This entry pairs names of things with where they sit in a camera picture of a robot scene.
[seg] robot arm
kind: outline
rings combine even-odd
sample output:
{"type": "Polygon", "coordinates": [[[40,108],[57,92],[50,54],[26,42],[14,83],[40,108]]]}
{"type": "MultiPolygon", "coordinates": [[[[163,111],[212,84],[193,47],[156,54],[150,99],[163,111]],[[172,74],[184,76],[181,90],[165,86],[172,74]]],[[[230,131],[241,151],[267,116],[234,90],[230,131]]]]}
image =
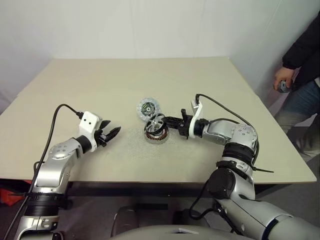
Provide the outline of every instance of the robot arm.
{"type": "Polygon", "coordinates": [[[164,117],[163,121],[184,137],[198,136],[224,146],[206,190],[220,205],[217,211],[234,230],[256,240],[320,239],[318,227],[270,203],[255,200],[253,160],[258,145],[255,129],[230,119],[208,121],[201,118],[201,102],[192,101],[191,106],[194,116],[182,109],[182,119],[164,117]]]}
{"type": "Polygon", "coordinates": [[[114,128],[109,134],[103,134],[103,129],[109,123],[110,121],[102,121],[99,116],[86,111],[79,124],[79,137],[70,138],[51,148],[28,196],[15,240],[63,239],[60,233],[51,231],[58,226],[59,208],[66,201],[65,193],[71,169],[83,154],[94,152],[98,146],[105,147],[118,134],[120,127],[114,128]]]}

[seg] jeans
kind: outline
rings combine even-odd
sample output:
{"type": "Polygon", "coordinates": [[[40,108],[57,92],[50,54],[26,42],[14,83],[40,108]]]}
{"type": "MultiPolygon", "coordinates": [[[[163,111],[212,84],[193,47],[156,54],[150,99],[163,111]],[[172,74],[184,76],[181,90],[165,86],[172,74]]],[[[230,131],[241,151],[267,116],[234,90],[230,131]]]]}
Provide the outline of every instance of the jeans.
{"type": "Polygon", "coordinates": [[[304,136],[295,145],[298,151],[314,157],[320,154],[320,87],[315,81],[310,81],[298,90],[291,92],[286,98],[275,120],[285,133],[294,125],[317,114],[304,136]]]}

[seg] human hand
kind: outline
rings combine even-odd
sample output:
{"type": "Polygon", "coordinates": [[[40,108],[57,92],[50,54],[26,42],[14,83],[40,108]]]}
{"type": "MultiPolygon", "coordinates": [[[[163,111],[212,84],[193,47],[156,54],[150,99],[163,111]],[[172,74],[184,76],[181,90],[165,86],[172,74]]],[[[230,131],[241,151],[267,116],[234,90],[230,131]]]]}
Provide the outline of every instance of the human hand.
{"type": "Polygon", "coordinates": [[[287,88],[290,88],[295,70],[281,67],[274,75],[273,89],[277,90],[279,83],[284,80],[287,88]]]}

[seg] beige table top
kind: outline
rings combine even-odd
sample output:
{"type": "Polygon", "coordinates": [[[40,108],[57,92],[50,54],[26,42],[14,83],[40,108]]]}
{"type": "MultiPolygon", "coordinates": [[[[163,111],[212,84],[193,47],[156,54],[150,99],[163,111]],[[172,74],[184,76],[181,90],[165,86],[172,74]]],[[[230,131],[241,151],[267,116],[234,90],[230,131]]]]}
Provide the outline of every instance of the beige table top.
{"type": "MultiPolygon", "coordinates": [[[[216,168],[223,146],[203,139],[185,140],[175,130],[161,145],[144,139],[136,106],[158,100],[167,116],[191,114],[190,100],[203,93],[247,119],[256,129],[260,152],[258,184],[305,183],[316,178],[261,100],[226,57],[171,59],[53,60],[0,116],[0,178],[31,179],[47,141],[53,112],[61,103],[90,111],[108,127],[121,126],[107,147],[88,153],[73,168],[72,181],[204,182],[216,168]]],[[[203,117],[236,117],[202,99],[203,117]]],[[[61,109],[51,146],[77,137],[79,119],[61,109]]]]}

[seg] white backdrop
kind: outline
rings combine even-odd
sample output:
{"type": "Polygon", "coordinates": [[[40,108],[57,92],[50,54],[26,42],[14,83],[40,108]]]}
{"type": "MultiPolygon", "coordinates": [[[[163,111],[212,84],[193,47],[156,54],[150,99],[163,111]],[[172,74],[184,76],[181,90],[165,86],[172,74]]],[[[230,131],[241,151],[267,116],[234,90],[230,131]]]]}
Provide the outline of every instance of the white backdrop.
{"type": "Polygon", "coordinates": [[[319,0],[0,0],[0,112],[52,58],[229,56],[262,101],[319,0]]]}

